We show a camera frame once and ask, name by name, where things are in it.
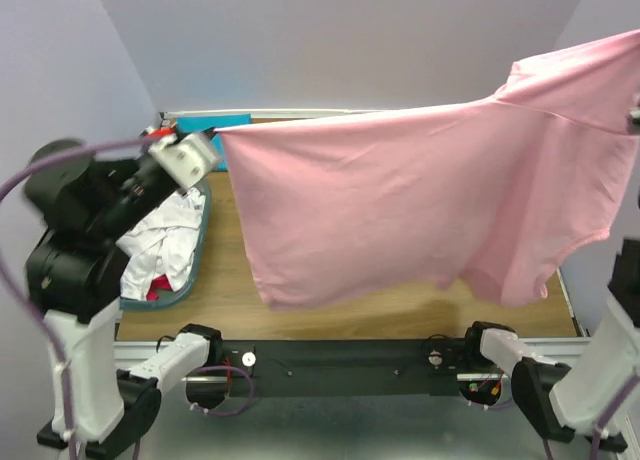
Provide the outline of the pink t-shirt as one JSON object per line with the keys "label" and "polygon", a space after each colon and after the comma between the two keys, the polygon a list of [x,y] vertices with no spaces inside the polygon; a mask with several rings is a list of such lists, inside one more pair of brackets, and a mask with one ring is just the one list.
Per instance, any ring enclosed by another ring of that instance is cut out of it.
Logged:
{"label": "pink t-shirt", "polygon": [[608,237],[638,140],[639,34],[525,58],[472,102],[224,128],[246,256],[278,310],[464,280],[516,307]]}

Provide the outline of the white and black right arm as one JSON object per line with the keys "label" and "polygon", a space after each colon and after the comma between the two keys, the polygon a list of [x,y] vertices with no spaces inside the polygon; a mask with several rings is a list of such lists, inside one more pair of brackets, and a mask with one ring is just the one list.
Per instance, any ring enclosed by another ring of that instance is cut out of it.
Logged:
{"label": "white and black right arm", "polygon": [[[571,254],[608,238],[638,149],[623,117],[601,127],[540,109],[529,133],[491,240],[467,274],[510,306],[540,298]],[[484,373],[490,386],[508,377],[515,404],[544,441],[583,436],[592,457],[620,453],[620,421],[639,396],[636,239],[623,240],[607,290],[603,317],[572,363],[509,327],[477,321],[458,341],[455,366]]]}

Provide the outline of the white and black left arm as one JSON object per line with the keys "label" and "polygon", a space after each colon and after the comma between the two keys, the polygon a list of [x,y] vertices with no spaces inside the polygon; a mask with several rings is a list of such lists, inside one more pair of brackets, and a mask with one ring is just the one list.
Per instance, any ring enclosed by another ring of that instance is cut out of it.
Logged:
{"label": "white and black left arm", "polygon": [[114,459],[153,425],[163,395],[189,373],[214,373],[222,336],[190,324],[172,343],[128,370],[115,365],[113,335],[128,255],[119,240],[178,190],[219,163],[203,134],[151,137],[137,158],[99,161],[80,141],[40,149],[24,186],[46,231],[26,262],[29,299],[57,336],[52,363],[55,413],[39,444],[68,449],[78,440],[89,459]]}

